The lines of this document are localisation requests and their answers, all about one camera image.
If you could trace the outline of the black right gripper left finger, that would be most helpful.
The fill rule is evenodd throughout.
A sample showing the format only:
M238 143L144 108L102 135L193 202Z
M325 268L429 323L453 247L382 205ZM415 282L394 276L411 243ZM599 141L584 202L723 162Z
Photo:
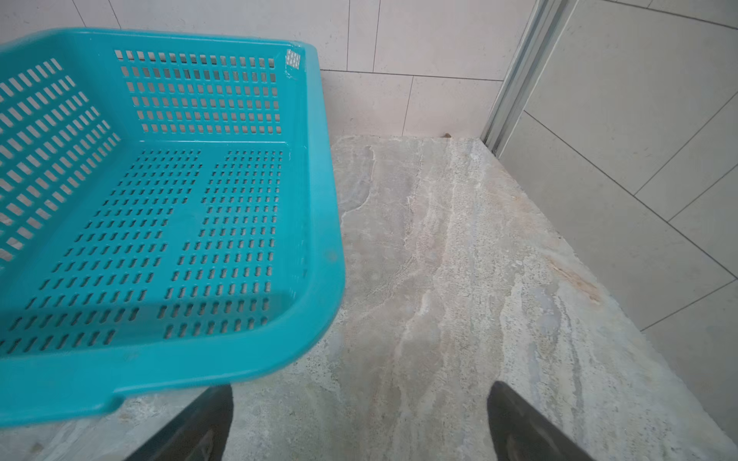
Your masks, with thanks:
M233 416L232 386L210 387L127 460L221 460Z

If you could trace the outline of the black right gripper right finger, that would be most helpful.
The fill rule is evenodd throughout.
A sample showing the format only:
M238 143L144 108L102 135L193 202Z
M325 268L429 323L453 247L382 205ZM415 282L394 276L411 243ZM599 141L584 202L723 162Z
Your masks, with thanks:
M507 383L497 380L486 401L498 460L586 460L593 458Z

